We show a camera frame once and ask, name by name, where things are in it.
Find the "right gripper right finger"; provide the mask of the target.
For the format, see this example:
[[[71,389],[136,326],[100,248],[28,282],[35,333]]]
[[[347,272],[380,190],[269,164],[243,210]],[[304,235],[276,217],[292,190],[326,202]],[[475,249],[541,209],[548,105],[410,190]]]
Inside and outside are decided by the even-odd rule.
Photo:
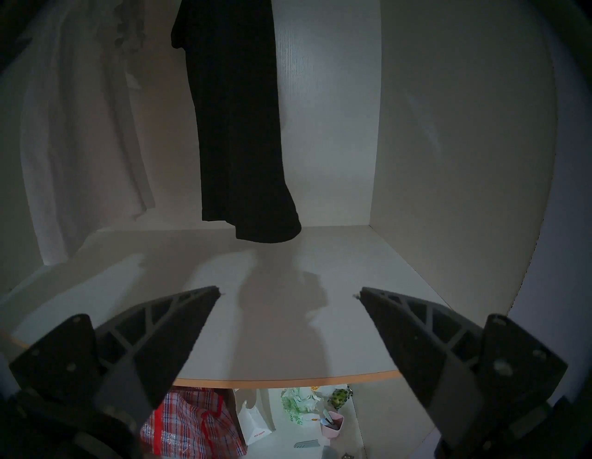
[[[568,365],[503,314],[483,327],[439,303],[363,287],[359,301],[443,438],[485,438],[546,402]]]

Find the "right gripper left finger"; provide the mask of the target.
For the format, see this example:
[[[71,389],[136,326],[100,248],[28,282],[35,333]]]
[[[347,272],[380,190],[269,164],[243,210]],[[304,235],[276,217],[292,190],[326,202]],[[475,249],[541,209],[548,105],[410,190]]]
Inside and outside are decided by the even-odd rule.
[[[220,290],[209,286],[137,304],[94,327],[68,317],[9,368],[23,389],[91,412],[145,423],[187,362]]]

